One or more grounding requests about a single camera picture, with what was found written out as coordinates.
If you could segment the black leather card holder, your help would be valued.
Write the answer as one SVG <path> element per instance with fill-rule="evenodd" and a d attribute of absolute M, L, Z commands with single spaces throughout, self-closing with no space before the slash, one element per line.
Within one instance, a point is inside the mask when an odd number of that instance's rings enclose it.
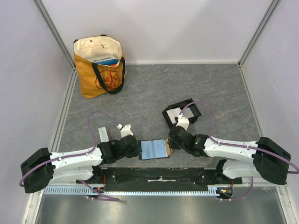
<path fill-rule="evenodd" d="M 165 140 L 166 139 L 139 141 L 139 146 L 142 150 L 140 160 L 169 158 L 169 156 L 166 156 Z"/>

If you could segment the gold credit card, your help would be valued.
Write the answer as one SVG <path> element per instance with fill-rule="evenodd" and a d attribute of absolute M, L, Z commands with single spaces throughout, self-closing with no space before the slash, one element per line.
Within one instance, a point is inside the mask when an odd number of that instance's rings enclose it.
<path fill-rule="evenodd" d="M 172 153 L 172 149 L 170 147 L 170 144 L 169 144 L 169 139 L 166 139 L 165 140 L 165 151 L 166 151 L 166 156 L 170 156 L 170 154 Z"/>

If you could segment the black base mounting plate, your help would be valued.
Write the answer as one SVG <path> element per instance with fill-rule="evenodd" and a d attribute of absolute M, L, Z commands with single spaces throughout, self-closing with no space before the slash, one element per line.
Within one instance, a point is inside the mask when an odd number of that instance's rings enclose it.
<path fill-rule="evenodd" d="M 204 168 L 93 168 L 87 184 L 105 184 L 108 190 L 206 190 L 209 185 L 242 184 Z"/>

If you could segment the clear acrylic rectangular block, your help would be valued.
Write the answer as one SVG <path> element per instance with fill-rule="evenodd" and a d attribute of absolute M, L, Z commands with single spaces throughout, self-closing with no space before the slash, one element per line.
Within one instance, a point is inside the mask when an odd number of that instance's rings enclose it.
<path fill-rule="evenodd" d="M 109 142 L 109 137 L 108 137 L 107 130 L 105 127 L 98 128 L 98 133 L 99 133 L 101 142 Z"/>

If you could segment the silver VIP card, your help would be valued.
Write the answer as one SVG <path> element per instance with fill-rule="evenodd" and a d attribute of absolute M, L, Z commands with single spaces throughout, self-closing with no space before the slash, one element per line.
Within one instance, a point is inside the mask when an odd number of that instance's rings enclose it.
<path fill-rule="evenodd" d="M 183 110 L 182 114 L 183 114 L 184 117 L 186 117 L 188 119 L 191 119 L 191 118 L 194 117 L 194 114 L 191 111 L 190 107 L 187 107 L 185 110 Z"/>

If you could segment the aluminium frame rail front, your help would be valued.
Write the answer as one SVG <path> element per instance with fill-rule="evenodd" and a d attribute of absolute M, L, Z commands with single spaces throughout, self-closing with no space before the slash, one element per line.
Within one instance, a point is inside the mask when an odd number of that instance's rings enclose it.
<path fill-rule="evenodd" d="M 286 184 L 286 179 L 283 176 L 279 176 L 272 170 L 261 169 L 260 171 L 257 171 L 253 167 L 247 165 L 238 169 L 236 165 L 236 161 L 221 160 L 214 170 L 215 172 L 224 175 L 231 180 L 237 177 L 254 177 L 262 178 L 266 182 L 271 182 L 277 185 Z"/>

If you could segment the blue book in bag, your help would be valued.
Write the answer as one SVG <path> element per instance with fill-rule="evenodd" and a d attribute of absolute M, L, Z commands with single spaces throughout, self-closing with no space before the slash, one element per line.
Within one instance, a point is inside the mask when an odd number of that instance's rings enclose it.
<path fill-rule="evenodd" d="M 93 63 L 114 67 L 118 63 L 118 59 L 114 55 L 98 56 L 91 59 Z"/>

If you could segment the black plastic card bin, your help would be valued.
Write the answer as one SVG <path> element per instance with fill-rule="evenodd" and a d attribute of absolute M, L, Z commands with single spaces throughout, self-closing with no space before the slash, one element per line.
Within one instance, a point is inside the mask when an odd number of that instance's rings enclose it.
<path fill-rule="evenodd" d="M 170 129 L 172 129 L 176 125 L 176 123 L 175 124 L 171 123 L 170 118 L 168 117 L 168 115 L 166 113 L 166 111 L 169 109 L 179 107 L 181 110 L 185 110 L 187 107 L 190 107 L 191 111 L 194 114 L 194 117 L 189 119 L 189 122 L 191 124 L 194 124 L 197 121 L 198 117 L 201 116 L 201 113 L 200 113 L 198 107 L 193 102 L 194 102 L 194 100 L 192 98 L 189 98 L 187 100 L 183 100 L 178 103 L 171 104 L 170 106 L 166 107 L 166 109 L 163 110 L 162 115 Z"/>

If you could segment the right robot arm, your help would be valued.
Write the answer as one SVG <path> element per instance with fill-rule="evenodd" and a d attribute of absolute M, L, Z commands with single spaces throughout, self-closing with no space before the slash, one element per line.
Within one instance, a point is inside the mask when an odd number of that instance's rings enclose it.
<path fill-rule="evenodd" d="M 285 185 L 291 155 L 267 137 L 239 142 L 192 135 L 180 126 L 173 127 L 169 139 L 195 157 L 221 157 L 214 171 L 218 183 L 239 177 L 261 177 L 276 185 Z"/>

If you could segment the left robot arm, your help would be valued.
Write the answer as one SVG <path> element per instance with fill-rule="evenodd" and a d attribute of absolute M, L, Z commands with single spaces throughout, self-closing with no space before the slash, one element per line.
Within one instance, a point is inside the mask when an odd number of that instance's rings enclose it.
<path fill-rule="evenodd" d="M 31 194 L 57 183 L 80 180 L 99 183 L 103 177 L 101 165 L 115 163 L 124 157 L 137 157 L 141 151 L 132 135 L 73 152 L 57 153 L 40 148 L 21 164 L 19 185 L 25 193 Z"/>

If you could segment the orange canvas tote bag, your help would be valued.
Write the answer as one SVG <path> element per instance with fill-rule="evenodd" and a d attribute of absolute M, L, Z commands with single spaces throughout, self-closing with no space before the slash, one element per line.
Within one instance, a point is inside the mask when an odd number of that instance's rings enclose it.
<path fill-rule="evenodd" d="M 81 94 L 94 98 L 105 93 L 119 93 L 125 83 L 125 56 L 121 44 L 107 35 L 76 39 L 73 42 L 74 62 Z M 118 63 L 112 67 L 93 63 L 92 58 L 114 55 Z"/>

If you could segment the stack of white cards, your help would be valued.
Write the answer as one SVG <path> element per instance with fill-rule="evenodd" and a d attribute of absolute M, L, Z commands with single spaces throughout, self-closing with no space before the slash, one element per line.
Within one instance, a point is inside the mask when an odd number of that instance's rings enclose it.
<path fill-rule="evenodd" d="M 169 109 L 166 111 L 168 117 L 170 118 L 170 121 L 172 124 L 177 123 L 178 121 L 178 114 L 180 113 L 181 109 L 178 108 L 173 108 L 173 109 Z"/>

